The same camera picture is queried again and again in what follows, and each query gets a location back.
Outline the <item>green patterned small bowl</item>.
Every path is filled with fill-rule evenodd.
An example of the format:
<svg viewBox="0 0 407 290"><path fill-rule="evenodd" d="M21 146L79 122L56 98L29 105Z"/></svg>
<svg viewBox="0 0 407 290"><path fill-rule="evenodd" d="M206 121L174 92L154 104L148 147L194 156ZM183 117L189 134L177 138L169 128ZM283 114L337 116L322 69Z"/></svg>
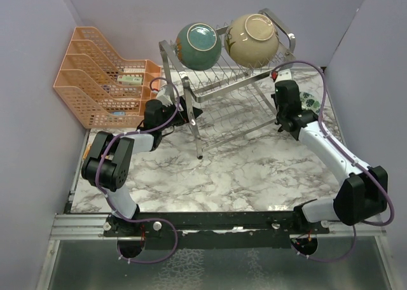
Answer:
<svg viewBox="0 0 407 290"><path fill-rule="evenodd" d="M308 92L300 92L300 101L302 110L313 111L315 114L319 114L321 110L321 102L316 96Z"/></svg>

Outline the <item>steel two-tier dish rack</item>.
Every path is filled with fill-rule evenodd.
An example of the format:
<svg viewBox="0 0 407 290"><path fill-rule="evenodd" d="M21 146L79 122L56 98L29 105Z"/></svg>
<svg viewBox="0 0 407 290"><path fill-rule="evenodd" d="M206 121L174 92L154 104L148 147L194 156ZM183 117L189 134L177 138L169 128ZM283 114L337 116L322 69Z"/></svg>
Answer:
<svg viewBox="0 0 407 290"><path fill-rule="evenodd" d="M224 34L229 25L215 29L221 38L221 56L205 71L194 71L181 64L176 57L176 41L159 43L165 77L170 81L173 73L177 73L180 78L174 85L186 101L188 125L195 138L197 158L202 158L205 150L275 121L277 111L257 83L269 78L275 66L294 60L296 38L268 8L257 13L271 19L279 37L276 55L269 64L258 69L242 67L227 54ZM189 119L193 106L203 110L197 119Z"/></svg>

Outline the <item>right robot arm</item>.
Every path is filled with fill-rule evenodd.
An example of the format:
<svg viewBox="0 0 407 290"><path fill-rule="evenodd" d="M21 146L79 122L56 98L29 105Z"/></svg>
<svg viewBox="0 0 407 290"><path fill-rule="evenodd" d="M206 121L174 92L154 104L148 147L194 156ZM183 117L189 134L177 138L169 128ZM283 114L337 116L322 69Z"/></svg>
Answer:
<svg viewBox="0 0 407 290"><path fill-rule="evenodd" d="M334 198L316 199L295 207L292 226L307 233L316 222L340 221L352 226L387 209L388 173L381 166L360 161L331 135L312 110L302 108L299 86L293 80L275 82L272 95L277 124L304 144L334 175L340 189Z"/></svg>

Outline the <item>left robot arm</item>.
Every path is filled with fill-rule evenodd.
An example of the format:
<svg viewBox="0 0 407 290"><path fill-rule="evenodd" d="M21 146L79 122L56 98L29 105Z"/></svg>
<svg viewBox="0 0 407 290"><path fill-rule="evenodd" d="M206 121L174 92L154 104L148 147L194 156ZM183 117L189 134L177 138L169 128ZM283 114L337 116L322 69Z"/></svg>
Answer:
<svg viewBox="0 0 407 290"><path fill-rule="evenodd" d="M137 127L140 131L155 130L147 134L135 134L116 138L113 134L100 131L96 134L90 150L85 155L81 176L92 186L99 183L103 195L118 209L122 217L114 212L106 219L106 235L133 236L141 233L139 206L125 186L131 158L140 152L154 151L162 141L162 132L170 127L187 124L186 101L180 98L180 107L165 97L146 102L144 119Z"/></svg>

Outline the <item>large teal ceramic bowl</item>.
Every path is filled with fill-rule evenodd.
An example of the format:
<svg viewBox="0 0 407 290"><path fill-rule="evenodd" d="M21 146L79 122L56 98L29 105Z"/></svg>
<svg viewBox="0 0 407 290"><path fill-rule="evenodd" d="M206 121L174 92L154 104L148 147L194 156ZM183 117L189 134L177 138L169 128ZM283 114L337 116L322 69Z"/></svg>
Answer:
<svg viewBox="0 0 407 290"><path fill-rule="evenodd" d="M194 71L213 67L221 56L221 38L208 24L195 22L184 26L176 37L176 57Z"/></svg>

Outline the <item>large cream ceramic bowl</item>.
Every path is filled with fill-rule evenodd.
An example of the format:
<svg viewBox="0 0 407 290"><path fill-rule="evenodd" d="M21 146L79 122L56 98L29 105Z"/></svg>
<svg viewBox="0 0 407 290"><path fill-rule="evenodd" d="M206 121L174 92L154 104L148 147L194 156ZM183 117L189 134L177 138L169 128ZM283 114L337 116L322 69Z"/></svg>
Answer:
<svg viewBox="0 0 407 290"><path fill-rule="evenodd" d="M224 34L224 47L238 65L258 69L269 64L279 48L279 37L271 19L253 13L238 17Z"/></svg>

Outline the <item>green white box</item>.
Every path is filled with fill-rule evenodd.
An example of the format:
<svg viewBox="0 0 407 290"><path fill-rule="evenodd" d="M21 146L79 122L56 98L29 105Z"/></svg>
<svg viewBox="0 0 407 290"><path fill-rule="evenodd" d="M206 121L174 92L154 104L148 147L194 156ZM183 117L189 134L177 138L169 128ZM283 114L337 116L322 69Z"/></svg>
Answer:
<svg viewBox="0 0 407 290"><path fill-rule="evenodd" d="M132 75L119 75L117 77L117 83L119 85L142 85L143 84L142 76L132 76Z"/></svg>

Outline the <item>orange plastic file organizer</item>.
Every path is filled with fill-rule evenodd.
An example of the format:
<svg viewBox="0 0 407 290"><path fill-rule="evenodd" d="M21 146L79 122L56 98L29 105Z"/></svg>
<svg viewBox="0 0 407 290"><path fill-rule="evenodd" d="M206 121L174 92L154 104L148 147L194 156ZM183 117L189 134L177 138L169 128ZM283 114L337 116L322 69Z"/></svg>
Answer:
<svg viewBox="0 0 407 290"><path fill-rule="evenodd" d="M136 127L161 66L122 58L95 27L76 27L53 88L85 128ZM119 85L119 75L142 76L142 85Z"/></svg>

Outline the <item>orange snack packet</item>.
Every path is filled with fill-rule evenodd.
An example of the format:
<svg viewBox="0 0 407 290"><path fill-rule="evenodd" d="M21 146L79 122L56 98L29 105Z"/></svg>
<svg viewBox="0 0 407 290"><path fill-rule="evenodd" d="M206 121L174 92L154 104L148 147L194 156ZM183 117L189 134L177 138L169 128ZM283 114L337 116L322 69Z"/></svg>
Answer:
<svg viewBox="0 0 407 290"><path fill-rule="evenodd" d="M89 152L91 146L92 146L92 144L88 144L88 145L86 146L86 148L85 148L85 150L84 150L84 152L83 152L82 160L85 160L86 157L88 156L88 152Z"/></svg>

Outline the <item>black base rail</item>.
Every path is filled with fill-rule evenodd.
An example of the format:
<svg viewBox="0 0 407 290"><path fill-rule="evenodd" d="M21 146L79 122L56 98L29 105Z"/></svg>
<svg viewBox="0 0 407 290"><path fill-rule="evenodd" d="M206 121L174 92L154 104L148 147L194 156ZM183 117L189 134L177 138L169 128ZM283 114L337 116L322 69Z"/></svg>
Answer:
<svg viewBox="0 0 407 290"><path fill-rule="evenodd" d="M106 218L103 236L143 243L148 249L288 249L292 235L327 234L293 211L140 212L137 223Z"/></svg>

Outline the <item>aluminium frame rail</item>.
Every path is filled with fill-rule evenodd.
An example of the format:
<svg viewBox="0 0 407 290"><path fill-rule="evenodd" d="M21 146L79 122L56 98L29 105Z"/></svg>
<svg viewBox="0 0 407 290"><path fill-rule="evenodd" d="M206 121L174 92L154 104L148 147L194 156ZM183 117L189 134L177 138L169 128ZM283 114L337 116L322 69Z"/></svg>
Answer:
<svg viewBox="0 0 407 290"><path fill-rule="evenodd" d="M103 224L107 214L57 214L54 217L51 240L103 239Z"/></svg>

